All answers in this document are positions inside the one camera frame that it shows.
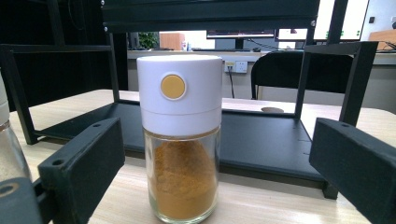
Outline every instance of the spice jar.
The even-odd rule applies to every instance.
[[[0,182],[15,177],[32,179],[21,145],[9,122],[9,107],[0,74]]]
[[[148,197],[168,223],[198,223],[218,195],[221,67],[217,56],[137,59]]]

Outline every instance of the yellow button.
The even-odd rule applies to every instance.
[[[161,83],[163,94],[171,99],[177,99],[183,95],[186,90],[183,79],[177,75],[169,75]]]

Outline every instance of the wooden table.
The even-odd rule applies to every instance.
[[[121,99],[138,100],[138,93],[120,91]],[[35,128],[47,128],[113,102],[111,91],[92,91],[59,101],[31,107]],[[292,112],[294,104],[223,99],[223,108],[260,111],[264,106]],[[313,135],[316,117],[338,119],[339,106],[304,105],[302,121]],[[20,121],[11,113],[33,179],[37,165],[62,145],[41,141],[25,143]],[[387,111],[363,108],[359,129],[396,147],[396,115]],[[220,174],[219,200],[215,212],[204,223],[369,223],[342,195],[324,199],[320,189],[310,189],[271,181]],[[149,206],[145,162],[126,158],[125,165],[113,180],[90,223],[161,223]]]

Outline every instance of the glass jar body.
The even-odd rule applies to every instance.
[[[167,223],[198,223],[218,196],[219,130],[186,137],[145,132],[148,196]]]
[[[32,179],[18,138],[7,121],[0,125],[0,181],[15,177]]]

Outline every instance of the chair backrest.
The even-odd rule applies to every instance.
[[[273,51],[254,63],[251,70],[252,99],[256,86],[298,89],[304,52]],[[306,89],[345,93],[353,58],[347,55],[313,54]]]

